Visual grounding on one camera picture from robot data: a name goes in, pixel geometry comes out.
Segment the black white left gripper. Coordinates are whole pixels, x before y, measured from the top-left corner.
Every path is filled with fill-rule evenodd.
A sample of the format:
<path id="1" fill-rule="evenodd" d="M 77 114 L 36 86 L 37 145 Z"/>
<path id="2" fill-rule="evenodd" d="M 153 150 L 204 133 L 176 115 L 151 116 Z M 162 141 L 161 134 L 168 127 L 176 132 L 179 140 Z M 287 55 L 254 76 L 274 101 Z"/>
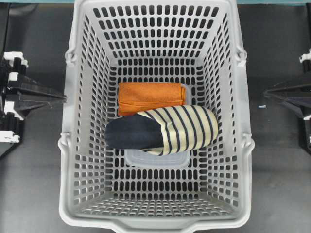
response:
<path id="1" fill-rule="evenodd" d="M 35 109 L 54 107 L 67 102 L 67 97 L 24 75 L 28 61 L 20 51 L 0 56 L 0 141 L 19 143 L 21 124 Z M 21 95 L 21 92 L 35 95 Z"/>

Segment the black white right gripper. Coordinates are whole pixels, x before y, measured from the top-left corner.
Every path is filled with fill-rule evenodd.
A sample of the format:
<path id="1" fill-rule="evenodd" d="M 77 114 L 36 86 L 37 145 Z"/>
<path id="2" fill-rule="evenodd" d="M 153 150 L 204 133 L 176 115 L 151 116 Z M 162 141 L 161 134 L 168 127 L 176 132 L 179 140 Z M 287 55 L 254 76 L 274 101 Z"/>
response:
<path id="1" fill-rule="evenodd" d="M 311 70 L 311 49 L 299 57 L 304 72 Z M 292 110 L 302 119 L 311 118 L 311 83 L 282 82 L 264 91 L 264 96 Z"/>

